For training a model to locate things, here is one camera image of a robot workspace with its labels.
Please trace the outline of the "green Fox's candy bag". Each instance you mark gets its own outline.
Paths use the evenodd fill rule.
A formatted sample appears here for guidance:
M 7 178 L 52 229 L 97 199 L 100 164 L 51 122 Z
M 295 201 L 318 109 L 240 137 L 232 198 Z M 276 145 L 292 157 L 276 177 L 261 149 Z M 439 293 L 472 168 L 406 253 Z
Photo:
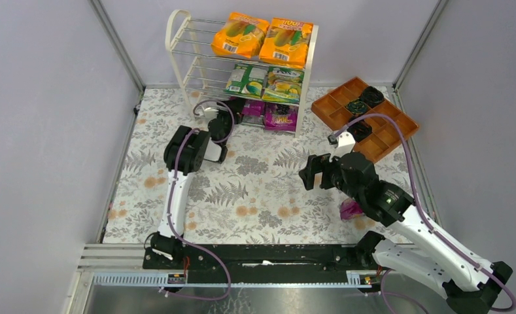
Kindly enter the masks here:
M 305 73 L 296 69 L 270 66 L 262 99 L 274 103 L 298 104 Z

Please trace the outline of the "orange compartment tray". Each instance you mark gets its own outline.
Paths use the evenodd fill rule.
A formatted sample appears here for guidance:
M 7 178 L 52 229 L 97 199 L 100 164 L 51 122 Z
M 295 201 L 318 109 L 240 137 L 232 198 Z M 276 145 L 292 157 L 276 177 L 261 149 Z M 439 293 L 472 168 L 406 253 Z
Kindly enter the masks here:
M 350 101 L 359 99 L 363 89 L 368 86 L 362 79 L 354 77 L 314 101 L 311 110 L 331 130 L 337 131 L 350 119 L 359 117 L 353 116 L 345 107 Z M 375 108 L 368 107 L 363 115 L 367 116 L 366 122 L 373 128 L 373 133 L 356 143 L 354 149 L 372 162 L 378 162 L 401 145 L 399 133 L 409 139 L 419 130 L 419 125 L 397 109 L 387 97 Z

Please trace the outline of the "orange mango candy bag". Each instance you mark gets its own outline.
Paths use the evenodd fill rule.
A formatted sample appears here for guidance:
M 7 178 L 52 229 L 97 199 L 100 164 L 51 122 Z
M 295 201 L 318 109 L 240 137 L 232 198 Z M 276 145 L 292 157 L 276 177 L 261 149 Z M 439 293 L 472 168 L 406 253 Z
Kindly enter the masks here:
M 268 29 L 267 20 L 232 12 L 215 33 L 211 50 L 218 56 L 238 55 L 251 59 L 259 55 Z
M 314 24 L 273 18 L 258 55 L 263 62 L 303 69 Z

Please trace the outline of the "white metal shelf rack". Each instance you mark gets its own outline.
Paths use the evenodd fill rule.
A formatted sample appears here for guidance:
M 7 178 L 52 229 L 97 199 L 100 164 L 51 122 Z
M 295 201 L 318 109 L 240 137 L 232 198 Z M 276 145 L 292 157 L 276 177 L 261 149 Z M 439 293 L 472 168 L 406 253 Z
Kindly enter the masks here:
M 177 82 L 183 90 L 185 102 L 189 105 L 199 100 L 221 96 L 252 99 L 224 92 L 226 83 L 236 63 L 261 67 L 266 71 L 270 66 L 285 67 L 263 62 L 258 55 L 251 59 L 238 55 L 216 55 L 211 50 L 211 42 L 215 33 L 223 27 L 228 17 L 225 21 L 206 20 L 192 17 L 187 10 L 175 10 L 167 21 L 165 49 L 169 55 Z M 317 35 L 318 26 L 314 24 L 305 67 L 303 69 L 296 69 L 305 73 L 300 102 L 298 104 L 276 103 L 292 105 L 298 108 L 296 131 L 286 131 L 293 133 L 295 136 L 299 136 L 302 130 L 303 112 L 306 108 L 305 100 L 309 88 Z

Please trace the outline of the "purple grape candy bag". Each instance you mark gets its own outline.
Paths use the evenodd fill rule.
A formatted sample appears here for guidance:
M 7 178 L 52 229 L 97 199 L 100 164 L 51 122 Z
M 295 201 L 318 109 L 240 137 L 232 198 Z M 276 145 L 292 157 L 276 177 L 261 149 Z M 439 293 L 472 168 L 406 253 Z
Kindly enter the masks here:
M 292 105 L 266 103 L 264 128 L 273 131 L 295 132 L 298 119 L 298 108 Z
M 246 99 L 241 113 L 245 116 L 262 116 L 266 103 L 257 99 Z
M 352 220 L 363 217 L 364 212 L 356 201 L 352 198 L 347 198 L 339 206 L 339 216 L 341 220 Z

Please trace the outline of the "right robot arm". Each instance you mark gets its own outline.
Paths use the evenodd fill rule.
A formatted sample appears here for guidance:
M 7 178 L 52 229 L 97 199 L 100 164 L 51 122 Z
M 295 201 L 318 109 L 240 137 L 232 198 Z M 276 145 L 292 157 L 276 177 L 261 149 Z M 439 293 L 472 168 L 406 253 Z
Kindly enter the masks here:
M 364 214 L 418 247 L 422 254 L 375 232 L 363 237 L 376 264 L 395 270 L 439 294 L 455 313 L 489 313 L 513 270 L 491 262 L 446 232 L 399 186 L 379 179 L 374 164 L 359 152 L 342 157 L 310 155 L 299 176 L 306 190 L 322 175 L 320 187 L 351 197 Z

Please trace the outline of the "green candy bag underneath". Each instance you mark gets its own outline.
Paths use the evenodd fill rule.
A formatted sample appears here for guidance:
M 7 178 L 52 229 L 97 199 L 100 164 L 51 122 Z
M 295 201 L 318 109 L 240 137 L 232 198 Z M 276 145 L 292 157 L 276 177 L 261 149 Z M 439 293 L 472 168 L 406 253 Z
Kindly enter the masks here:
M 236 63 L 226 83 L 224 92 L 252 99 L 260 99 L 267 71 L 261 67 Z

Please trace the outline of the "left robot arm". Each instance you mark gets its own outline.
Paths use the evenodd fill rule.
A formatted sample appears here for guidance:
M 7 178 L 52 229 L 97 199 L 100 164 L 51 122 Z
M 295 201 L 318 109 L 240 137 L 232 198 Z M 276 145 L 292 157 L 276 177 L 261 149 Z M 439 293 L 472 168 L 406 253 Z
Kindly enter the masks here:
M 227 142 L 234 126 L 242 121 L 245 100 L 233 97 L 228 100 L 207 99 L 200 101 L 194 111 L 202 109 L 207 118 L 207 129 L 181 125 L 167 144 L 163 160 L 167 167 L 167 201 L 158 230 L 148 239 L 172 241 L 172 250 L 187 244 L 209 254 L 217 262 L 219 257 L 209 249 L 186 241 L 184 221 L 186 204 L 192 181 L 204 161 L 222 164 L 228 153 Z

